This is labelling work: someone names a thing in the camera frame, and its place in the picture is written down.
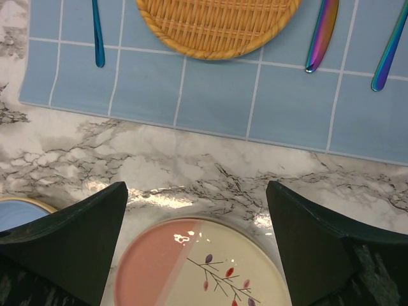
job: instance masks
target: blue grid cloth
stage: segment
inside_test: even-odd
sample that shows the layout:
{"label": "blue grid cloth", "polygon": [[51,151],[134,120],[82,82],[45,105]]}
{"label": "blue grid cloth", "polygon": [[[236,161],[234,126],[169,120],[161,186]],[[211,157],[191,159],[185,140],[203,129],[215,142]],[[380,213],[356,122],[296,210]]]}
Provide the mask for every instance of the blue grid cloth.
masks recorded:
{"label": "blue grid cloth", "polygon": [[31,3],[20,100],[102,117],[408,165],[408,30],[386,87],[370,82],[405,0],[341,1],[320,69],[304,69],[321,0],[307,0],[263,48],[186,58],[134,0],[99,0],[106,64],[95,65],[91,0]]}

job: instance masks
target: ceramic plate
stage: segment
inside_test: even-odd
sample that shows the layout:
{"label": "ceramic plate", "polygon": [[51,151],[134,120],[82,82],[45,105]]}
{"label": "ceramic plate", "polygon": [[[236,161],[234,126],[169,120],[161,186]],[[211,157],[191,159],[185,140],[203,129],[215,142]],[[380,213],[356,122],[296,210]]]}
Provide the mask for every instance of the ceramic plate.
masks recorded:
{"label": "ceramic plate", "polygon": [[0,231],[37,220],[55,211],[53,210],[48,205],[31,199],[0,199]]}
{"label": "ceramic plate", "polygon": [[120,260],[116,306],[290,306],[269,257],[214,221],[175,219],[138,236]]}

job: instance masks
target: wicker basket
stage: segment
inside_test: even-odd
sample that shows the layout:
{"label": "wicker basket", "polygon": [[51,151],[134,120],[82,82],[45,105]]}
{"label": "wicker basket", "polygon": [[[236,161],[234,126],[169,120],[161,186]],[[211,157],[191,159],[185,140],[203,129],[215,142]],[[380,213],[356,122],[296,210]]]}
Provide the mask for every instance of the wicker basket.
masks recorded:
{"label": "wicker basket", "polygon": [[136,0],[153,33],[199,59],[249,53],[281,31],[302,0]]}

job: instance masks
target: marble countertop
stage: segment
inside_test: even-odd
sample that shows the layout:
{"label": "marble countertop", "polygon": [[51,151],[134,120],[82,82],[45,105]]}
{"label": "marble countertop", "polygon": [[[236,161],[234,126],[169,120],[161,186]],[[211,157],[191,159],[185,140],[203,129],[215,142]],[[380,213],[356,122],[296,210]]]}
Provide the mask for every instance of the marble countertop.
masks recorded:
{"label": "marble countertop", "polygon": [[128,243],[178,215],[239,226],[282,272],[266,205],[269,180],[408,234],[408,168],[20,105],[27,21],[26,0],[0,0],[0,193],[64,208],[126,182],[129,203],[102,305],[113,305],[114,275]]}

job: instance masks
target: basket rim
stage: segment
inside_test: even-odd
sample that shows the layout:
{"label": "basket rim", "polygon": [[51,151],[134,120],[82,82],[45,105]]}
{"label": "basket rim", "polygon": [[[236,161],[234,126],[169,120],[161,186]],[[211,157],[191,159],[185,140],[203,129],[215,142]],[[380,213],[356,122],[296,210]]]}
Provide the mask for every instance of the basket rim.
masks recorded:
{"label": "basket rim", "polygon": [[280,17],[280,19],[278,19],[263,35],[261,35],[257,39],[249,42],[242,47],[221,51],[198,50],[178,43],[166,33],[164,33],[162,29],[156,24],[154,17],[147,11],[147,4],[145,0],[136,0],[136,5],[139,9],[140,15],[142,16],[149,29],[166,46],[189,57],[194,57],[197,59],[217,60],[231,59],[233,57],[248,54],[249,52],[252,52],[255,49],[258,49],[268,43],[272,38],[277,36],[278,33],[283,30],[283,28],[288,24],[288,22],[292,19],[293,15],[298,10],[301,2],[302,0],[290,0],[289,6],[286,8],[286,11]]}

